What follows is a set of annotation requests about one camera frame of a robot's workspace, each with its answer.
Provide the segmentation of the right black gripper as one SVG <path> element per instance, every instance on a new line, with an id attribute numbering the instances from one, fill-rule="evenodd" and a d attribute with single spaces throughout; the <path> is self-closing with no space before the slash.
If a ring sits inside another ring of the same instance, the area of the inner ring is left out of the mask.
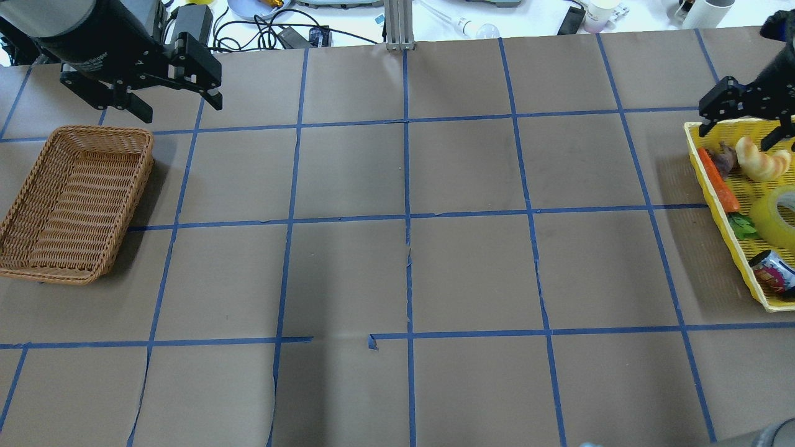
<path id="1" fill-rule="evenodd" d="M 779 120 L 779 125 L 761 139 L 761 151 L 793 138 L 793 57 L 793 44 L 787 43 L 752 82 L 741 84 L 732 76 L 719 80 L 699 100 L 699 116 L 703 119 L 699 136 L 706 137 L 724 120 L 750 117 Z"/>

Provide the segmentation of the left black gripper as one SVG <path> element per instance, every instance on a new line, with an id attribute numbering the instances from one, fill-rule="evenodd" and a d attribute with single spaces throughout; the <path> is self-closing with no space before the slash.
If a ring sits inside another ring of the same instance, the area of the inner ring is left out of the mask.
<path id="1" fill-rule="evenodd" d="M 94 109 L 128 111 L 145 124 L 153 109 L 132 91 L 154 86 L 193 91 L 222 110 L 222 63 L 190 33 L 167 43 L 167 12 L 62 9 L 62 85 Z"/>

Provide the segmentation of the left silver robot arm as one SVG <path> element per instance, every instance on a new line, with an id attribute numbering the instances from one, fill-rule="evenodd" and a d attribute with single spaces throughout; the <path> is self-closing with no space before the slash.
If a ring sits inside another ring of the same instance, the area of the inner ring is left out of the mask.
<path id="1" fill-rule="evenodd" d="M 222 109 L 207 5 L 186 4 L 174 16 L 162 1 L 3 1 L 1 11 L 61 62 L 60 82 L 97 110 L 128 111 L 149 124 L 153 110 L 136 91 L 155 86 L 192 91 Z"/>

